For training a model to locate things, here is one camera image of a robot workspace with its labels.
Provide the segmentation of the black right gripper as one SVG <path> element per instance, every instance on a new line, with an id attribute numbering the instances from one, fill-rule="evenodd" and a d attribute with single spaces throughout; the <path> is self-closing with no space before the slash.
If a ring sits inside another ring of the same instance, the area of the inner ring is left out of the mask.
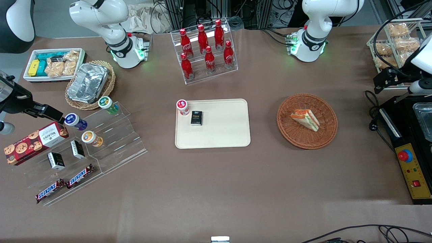
<path id="1" fill-rule="evenodd" d="M 46 117 L 49 120 L 64 124 L 63 113 L 54 108 L 48 108 L 46 104 L 33 102 L 31 92 L 17 84 L 15 77 L 0 72 L 0 111 L 9 114 L 24 112 L 32 117 Z"/>

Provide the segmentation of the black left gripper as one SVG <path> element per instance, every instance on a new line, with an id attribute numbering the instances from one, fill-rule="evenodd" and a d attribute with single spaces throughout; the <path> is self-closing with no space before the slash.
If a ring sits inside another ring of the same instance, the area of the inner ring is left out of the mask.
<path id="1" fill-rule="evenodd" d="M 409 67 L 396 70 L 394 68 L 384 68 L 381 70 L 381 75 L 376 75 L 373 78 L 374 94 L 378 95 L 385 88 L 397 86 L 399 84 L 411 84 L 418 80 L 418 68 Z"/>

